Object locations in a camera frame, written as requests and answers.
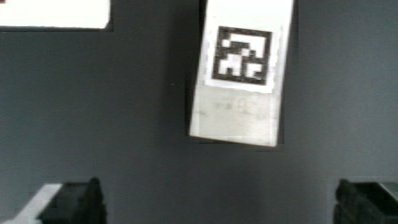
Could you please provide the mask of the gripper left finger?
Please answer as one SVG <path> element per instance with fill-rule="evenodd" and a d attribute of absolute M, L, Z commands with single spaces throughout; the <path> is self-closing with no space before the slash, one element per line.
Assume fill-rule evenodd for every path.
<path fill-rule="evenodd" d="M 6 224 L 107 224 L 100 179 L 45 184 Z"/>

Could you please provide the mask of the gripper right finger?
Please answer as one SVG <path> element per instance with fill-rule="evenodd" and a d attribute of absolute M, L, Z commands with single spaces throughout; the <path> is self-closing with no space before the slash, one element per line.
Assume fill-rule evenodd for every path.
<path fill-rule="evenodd" d="M 398 224 L 398 183 L 340 180 L 333 224 Z"/>

